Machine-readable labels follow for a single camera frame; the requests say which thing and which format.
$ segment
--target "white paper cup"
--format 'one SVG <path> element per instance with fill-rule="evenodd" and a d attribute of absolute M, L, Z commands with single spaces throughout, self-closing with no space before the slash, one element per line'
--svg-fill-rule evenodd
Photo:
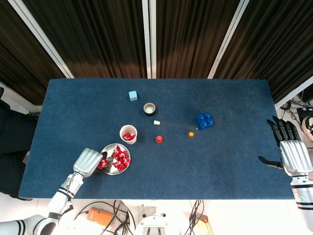
<path fill-rule="evenodd" d="M 127 133 L 135 134 L 136 136 L 135 136 L 135 138 L 134 138 L 133 140 L 131 140 L 131 141 L 126 141 L 126 140 L 123 139 L 123 135 L 125 135 L 125 134 L 127 134 Z M 134 126 L 132 126 L 132 125 L 125 125 L 125 126 L 122 126 L 121 130 L 119 131 L 119 136 L 120 136 L 120 138 L 121 138 L 124 142 L 126 142 L 126 143 L 128 143 L 128 144 L 134 144 L 134 143 L 136 143 L 136 140 L 137 140 L 137 130 L 136 130 L 136 128 L 135 128 Z"/>

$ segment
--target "silver robotic hand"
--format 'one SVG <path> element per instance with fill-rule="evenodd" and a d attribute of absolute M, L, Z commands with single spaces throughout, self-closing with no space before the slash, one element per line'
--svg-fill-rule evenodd
<path fill-rule="evenodd" d="M 93 174 L 101 159 L 102 154 L 85 148 L 74 164 L 74 173 L 67 177 L 49 202 L 48 217 L 34 215 L 27 219 L 1 222 L 0 235 L 50 235 L 62 215 L 73 209 L 72 198 L 83 184 L 83 179 Z"/>
<path fill-rule="evenodd" d="M 267 122 L 280 148 L 281 161 L 268 161 L 261 156 L 259 159 L 268 166 L 284 169 L 292 177 L 291 188 L 295 201 L 308 229 L 313 232 L 313 181 L 308 179 L 308 174 L 313 171 L 313 164 L 295 125 L 274 116 L 273 119 L 275 122 Z"/>

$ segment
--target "white robotic arm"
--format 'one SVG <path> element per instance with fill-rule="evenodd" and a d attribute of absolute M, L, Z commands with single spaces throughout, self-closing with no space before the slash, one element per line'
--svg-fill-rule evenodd
<path fill-rule="evenodd" d="M 280 148 L 281 162 L 268 161 L 261 156 L 259 159 L 266 165 L 283 168 L 292 177 L 291 188 L 295 201 L 308 229 L 313 232 L 313 181 L 308 178 L 308 174 L 313 171 L 313 164 L 296 127 L 289 121 L 277 117 L 273 119 L 276 123 L 268 120 L 268 124 Z"/>
<path fill-rule="evenodd" d="M 67 177 L 51 199 L 48 217 L 34 215 L 23 220 L 1 222 L 0 235 L 50 235 L 65 208 L 72 209 L 71 199 L 83 184 L 83 179 L 93 174 L 102 157 L 102 154 L 85 148 L 74 164 L 74 173 Z"/>

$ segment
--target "brown curtain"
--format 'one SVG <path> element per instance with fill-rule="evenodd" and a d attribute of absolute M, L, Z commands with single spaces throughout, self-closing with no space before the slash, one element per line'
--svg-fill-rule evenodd
<path fill-rule="evenodd" d="M 207 78 L 239 0 L 157 0 L 157 78 Z"/>
<path fill-rule="evenodd" d="M 278 102 L 313 75 L 313 1 L 251 0 L 215 78 L 266 79 Z"/>
<path fill-rule="evenodd" d="M 75 77 L 147 77 L 141 0 L 24 0 Z"/>
<path fill-rule="evenodd" d="M 64 77 L 7 1 L 0 1 L 0 81 L 35 105 L 48 82 Z"/>

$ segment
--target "blue toy block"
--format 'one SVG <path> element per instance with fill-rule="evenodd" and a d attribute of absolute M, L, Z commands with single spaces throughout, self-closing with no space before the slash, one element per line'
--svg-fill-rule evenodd
<path fill-rule="evenodd" d="M 197 115 L 196 121 L 197 121 L 199 130 L 206 129 L 214 125 L 213 118 L 211 117 L 209 112 Z"/>
<path fill-rule="evenodd" d="M 138 100 L 137 98 L 137 92 L 136 91 L 132 91 L 132 92 L 128 92 L 129 93 L 129 99 L 131 101 L 135 101 L 135 100 Z"/>

